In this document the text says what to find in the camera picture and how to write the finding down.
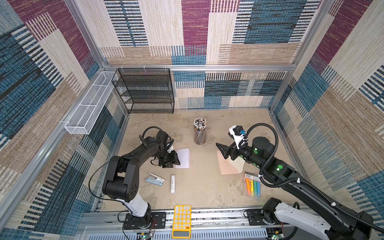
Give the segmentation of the white paper letter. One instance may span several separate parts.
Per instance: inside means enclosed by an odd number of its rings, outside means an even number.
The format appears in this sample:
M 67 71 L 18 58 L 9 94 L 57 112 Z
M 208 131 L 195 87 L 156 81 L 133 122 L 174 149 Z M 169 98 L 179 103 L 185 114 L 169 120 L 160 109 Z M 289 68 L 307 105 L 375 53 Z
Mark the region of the white paper letter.
M 179 149 L 177 150 L 177 154 L 180 165 L 176 165 L 175 167 L 179 169 L 188 169 L 190 167 L 190 149 Z

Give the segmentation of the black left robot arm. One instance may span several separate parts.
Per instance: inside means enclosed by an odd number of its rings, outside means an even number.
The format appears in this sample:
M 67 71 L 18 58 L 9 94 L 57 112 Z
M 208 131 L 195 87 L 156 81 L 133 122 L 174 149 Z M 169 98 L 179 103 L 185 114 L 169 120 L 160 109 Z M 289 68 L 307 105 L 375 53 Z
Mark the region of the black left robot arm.
M 107 166 L 102 193 L 107 201 L 119 202 L 128 209 L 125 223 L 139 229 L 155 223 L 151 205 L 139 194 L 140 167 L 151 157 L 158 160 L 161 168 L 179 166 L 174 139 L 156 126 L 148 127 L 139 136 L 141 144 L 122 156 L 113 156 Z

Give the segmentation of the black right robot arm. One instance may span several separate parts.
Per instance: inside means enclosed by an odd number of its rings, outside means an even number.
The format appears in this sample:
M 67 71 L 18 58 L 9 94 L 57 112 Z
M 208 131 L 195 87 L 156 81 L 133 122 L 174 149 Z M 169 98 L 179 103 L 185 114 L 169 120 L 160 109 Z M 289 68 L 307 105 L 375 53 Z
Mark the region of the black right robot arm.
M 242 126 L 232 126 L 228 134 L 234 140 L 230 146 L 216 144 L 224 158 L 240 157 L 259 168 L 258 177 L 266 187 L 281 188 L 316 212 L 312 215 L 270 198 L 261 210 L 266 224 L 290 224 L 322 240 L 368 240 L 372 231 L 384 232 L 370 214 L 340 204 L 276 158 L 279 136 L 271 125 L 257 123 L 247 131 Z

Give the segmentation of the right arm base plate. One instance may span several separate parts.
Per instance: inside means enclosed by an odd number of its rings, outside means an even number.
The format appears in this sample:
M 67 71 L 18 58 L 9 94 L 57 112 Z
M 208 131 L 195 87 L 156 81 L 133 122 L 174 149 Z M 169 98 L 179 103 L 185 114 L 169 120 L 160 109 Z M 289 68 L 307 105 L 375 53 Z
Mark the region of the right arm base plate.
M 281 225 L 274 212 L 263 209 L 248 209 L 243 215 L 249 221 L 250 226 Z

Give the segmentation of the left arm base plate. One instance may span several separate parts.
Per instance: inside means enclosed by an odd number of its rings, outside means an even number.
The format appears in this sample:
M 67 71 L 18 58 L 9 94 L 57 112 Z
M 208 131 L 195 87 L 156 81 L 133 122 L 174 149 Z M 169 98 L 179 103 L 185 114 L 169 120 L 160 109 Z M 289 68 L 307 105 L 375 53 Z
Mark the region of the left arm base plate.
M 123 230 L 149 230 L 151 228 L 164 229 L 166 227 L 166 212 L 153 212 L 144 217 L 127 214 L 123 223 Z

